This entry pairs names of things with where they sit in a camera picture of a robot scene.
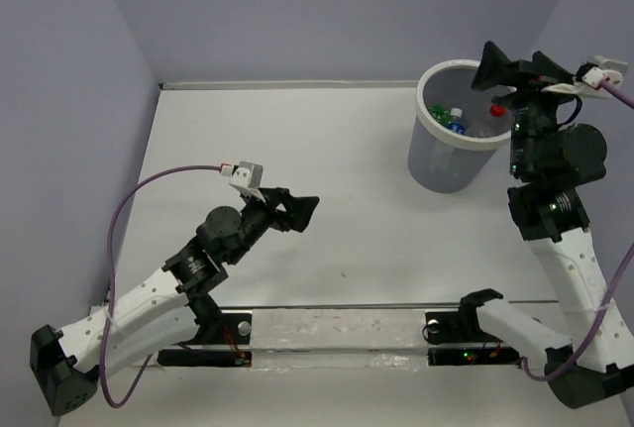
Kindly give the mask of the large blue-label clear bottle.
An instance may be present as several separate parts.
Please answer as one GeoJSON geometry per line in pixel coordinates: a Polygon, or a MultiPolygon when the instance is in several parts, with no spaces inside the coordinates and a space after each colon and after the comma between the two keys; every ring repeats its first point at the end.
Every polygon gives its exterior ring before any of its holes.
{"type": "Polygon", "coordinates": [[[449,120],[446,128],[453,133],[465,136],[469,128],[469,122],[463,114],[463,110],[453,107],[449,112],[449,120]]]}

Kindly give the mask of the green plastic bottle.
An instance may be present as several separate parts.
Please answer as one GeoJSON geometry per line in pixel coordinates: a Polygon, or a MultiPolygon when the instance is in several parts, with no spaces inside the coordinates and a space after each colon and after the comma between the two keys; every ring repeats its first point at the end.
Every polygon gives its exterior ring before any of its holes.
{"type": "Polygon", "coordinates": [[[428,108],[428,112],[442,126],[447,126],[451,120],[450,111],[443,105],[432,105],[428,108]]]}

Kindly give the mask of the red-label clear bottle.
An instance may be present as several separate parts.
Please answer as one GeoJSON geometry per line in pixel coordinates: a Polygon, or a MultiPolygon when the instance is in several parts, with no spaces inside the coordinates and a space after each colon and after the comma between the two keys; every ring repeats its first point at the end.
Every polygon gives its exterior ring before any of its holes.
{"type": "Polygon", "coordinates": [[[498,104],[492,104],[489,113],[495,118],[500,118],[506,114],[506,108],[498,104]]]}

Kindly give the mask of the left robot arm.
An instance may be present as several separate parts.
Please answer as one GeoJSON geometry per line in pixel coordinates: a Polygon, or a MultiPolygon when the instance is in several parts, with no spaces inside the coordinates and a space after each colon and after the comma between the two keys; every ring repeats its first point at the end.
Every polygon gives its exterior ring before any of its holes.
{"type": "Polygon", "coordinates": [[[162,348],[213,340],[224,314],[211,291],[264,235],[302,233],[320,199],[286,188],[263,188],[245,205],[213,209],[194,237],[145,281],[114,303],[61,328],[45,325],[31,337],[30,367],[53,416],[86,403],[107,373],[162,348]]]}

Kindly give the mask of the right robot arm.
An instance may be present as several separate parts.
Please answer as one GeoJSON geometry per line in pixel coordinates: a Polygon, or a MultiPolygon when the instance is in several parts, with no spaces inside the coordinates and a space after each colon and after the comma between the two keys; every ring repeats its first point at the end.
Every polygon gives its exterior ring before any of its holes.
{"type": "Polygon", "coordinates": [[[504,86],[496,103],[513,116],[508,190],[511,218],[541,264],[568,327],[560,334],[515,310],[492,289],[464,296],[456,316],[466,339],[495,338],[519,353],[533,380],[565,406],[585,407],[633,385],[633,335],[614,300],[623,276],[606,279],[593,250],[590,222],[578,195],[605,177],[607,143],[575,117],[558,118],[566,103],[616,96],[627,66],[596,58],[568,71],[543,53],[513,60],[495,43],[483,46],[472,87],[504,86]]]}

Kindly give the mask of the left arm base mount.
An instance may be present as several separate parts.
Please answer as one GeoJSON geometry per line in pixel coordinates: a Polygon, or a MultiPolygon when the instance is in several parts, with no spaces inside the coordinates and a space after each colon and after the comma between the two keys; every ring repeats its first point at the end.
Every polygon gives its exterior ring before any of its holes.
{"type": "Polygon", "coordinates": [[[197,331],[186,341],[162,349],[157,355],[161,367],[250,368],[253,313],[225,311],[214,305],[205,318],[195,319],[197,331]]]}

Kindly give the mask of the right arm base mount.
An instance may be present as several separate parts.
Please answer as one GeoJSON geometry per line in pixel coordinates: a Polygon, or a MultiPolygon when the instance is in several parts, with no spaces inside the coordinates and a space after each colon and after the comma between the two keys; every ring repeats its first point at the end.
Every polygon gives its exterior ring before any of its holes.
{"type": "Polygon", "coordinates": [[[428,345],[430,367],[519,366],[517,351],[484,333],[476,310],[503,295],[491,288],[463,296],[457,308],[429,311],[421,335],[428,345]]]}

